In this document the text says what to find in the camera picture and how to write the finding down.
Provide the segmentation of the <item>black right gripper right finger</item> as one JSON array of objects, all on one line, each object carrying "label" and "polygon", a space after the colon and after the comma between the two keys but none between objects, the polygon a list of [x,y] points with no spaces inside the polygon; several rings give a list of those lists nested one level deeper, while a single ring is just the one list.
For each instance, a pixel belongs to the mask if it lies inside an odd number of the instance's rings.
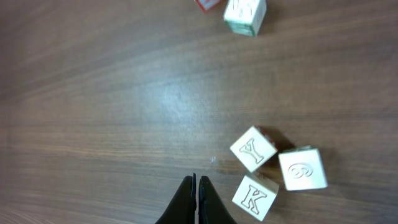
[{"label": "black right gripper right finger", "polygon": [[199,224],[237,224],[207,176],[200,179],[198,199]]}]

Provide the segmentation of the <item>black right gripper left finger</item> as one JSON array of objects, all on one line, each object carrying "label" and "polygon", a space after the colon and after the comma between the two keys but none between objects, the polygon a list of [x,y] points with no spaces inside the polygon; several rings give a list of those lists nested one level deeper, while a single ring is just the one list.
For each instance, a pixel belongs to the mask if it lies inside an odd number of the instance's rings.
[{"label": "black right gripper left finger", "polygon": [[196,174],[186,176],[155,224],[194,224],[197,208],[196,186]]}]

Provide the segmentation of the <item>blue engraved wooden block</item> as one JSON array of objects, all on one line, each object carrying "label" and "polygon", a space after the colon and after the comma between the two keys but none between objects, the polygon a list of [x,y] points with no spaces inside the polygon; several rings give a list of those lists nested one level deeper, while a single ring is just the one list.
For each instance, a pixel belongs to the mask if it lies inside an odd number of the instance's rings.
[{"label": "blue engraved wooden block", "polygon": [[279,184],[266,177],[247,173],[232,202],[262,222],[279,191]]}]

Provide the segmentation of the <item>blue sided plain wooden block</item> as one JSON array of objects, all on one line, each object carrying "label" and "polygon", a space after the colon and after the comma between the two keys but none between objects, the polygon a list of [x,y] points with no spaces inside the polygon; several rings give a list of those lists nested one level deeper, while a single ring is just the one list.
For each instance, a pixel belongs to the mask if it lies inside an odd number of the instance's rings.
[{"label": "blue sided plain wooden block", "polygon": [[278,155],[285,189],[288,191],[328,187],[320,152],[312,146],[290,149]]}]

